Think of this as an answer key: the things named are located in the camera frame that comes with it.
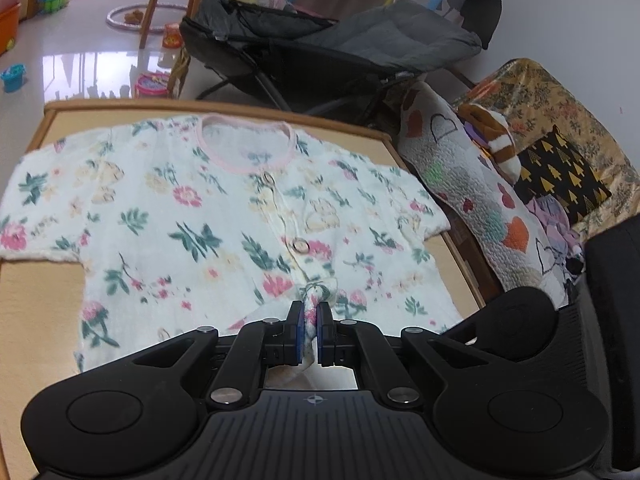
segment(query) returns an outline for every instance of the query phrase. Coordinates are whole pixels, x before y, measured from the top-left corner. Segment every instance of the christmas tree pattern pillow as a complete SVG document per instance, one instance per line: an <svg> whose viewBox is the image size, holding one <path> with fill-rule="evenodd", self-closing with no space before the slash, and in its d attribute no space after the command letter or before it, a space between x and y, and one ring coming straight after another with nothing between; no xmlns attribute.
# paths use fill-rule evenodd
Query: christmas tree pattern pillow
<svg viewBox="0 0 640 480"><path fill-rule="evenodd" d="M520 199L556 197L575 224L600 206L611 192L558 127L518 154L522 169L514 186Z"/></svg>

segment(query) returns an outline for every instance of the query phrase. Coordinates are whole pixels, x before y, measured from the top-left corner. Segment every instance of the pink collar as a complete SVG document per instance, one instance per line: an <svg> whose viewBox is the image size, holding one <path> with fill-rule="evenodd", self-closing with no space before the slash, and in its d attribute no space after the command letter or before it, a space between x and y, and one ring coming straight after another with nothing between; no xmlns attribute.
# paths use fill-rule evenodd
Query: pink collar
<svg viewBox="0 0 640 480"><path fill-rule="evenodd" d="M204 126L204 124L210 123L227 124L228 126L238 126L245 128L259 128L261 126L270 126L273 129L281 130L287 137L289 137L287 151L281 157L275 160L270 160L267 164L263 164L261 166L252 166L247 168L234 166L233 164L229 164L224 159L224 153L218 154L205 142L204 136L202 135L202 127ZM196 123L196 135L200 149L207 154L207 156L214 164L218 165L220 168L223 168L226 171L229 171L230 173L237 174L250 174L264 170L277 170L286 166L296 154L296 145L298 143L298 136L293 131L291 126L289 126L287 123L254 123L253 121L239 119L236 117L229 117L221 114L209 114L198 117L198 122Z"/></svg>

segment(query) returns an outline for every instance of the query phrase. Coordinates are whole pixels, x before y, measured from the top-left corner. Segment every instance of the blue toy bucket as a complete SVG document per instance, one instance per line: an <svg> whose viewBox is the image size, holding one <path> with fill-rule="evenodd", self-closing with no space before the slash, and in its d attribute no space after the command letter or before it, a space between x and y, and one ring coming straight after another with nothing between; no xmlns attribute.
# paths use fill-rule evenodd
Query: blue toy bucket
<svg viewBox="0 0 640 480"><path fill-rule="evenodd" d="M0 74L0 79L4 82L4 91L7 93L15 92L19 90L23 81L25 73L24 65L11 65L8 69Z"/></svg>

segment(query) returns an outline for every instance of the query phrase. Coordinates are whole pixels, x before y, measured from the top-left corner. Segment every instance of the white wall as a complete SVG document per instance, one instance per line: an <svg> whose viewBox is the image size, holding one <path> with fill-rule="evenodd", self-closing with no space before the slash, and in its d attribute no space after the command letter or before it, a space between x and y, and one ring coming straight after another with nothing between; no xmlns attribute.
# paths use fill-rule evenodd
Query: white wall
<svg viewBox="0 0 640 480"><path fill-rule="evenodd" d="M480 81L515 57L542 64L640 170L640 0L502 0L489 49L459 68ZM463 90L433 80L445 97Z"/></svg>

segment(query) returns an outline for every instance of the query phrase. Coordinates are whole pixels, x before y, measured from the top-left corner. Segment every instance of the short-sleeved shirt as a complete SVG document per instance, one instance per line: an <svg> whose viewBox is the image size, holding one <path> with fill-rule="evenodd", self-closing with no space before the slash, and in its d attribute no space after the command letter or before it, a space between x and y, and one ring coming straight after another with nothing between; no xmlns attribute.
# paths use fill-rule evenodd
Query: short-sleeved shirt
<svg viewBox="0 0 640 480"><path fill-rule="evenodd" d="M80 262L79 367L211 325L336 319L441 332L460 320L424 240L449 228L417 179L285 123L180 116L27 154L0 258Z"/></svg>

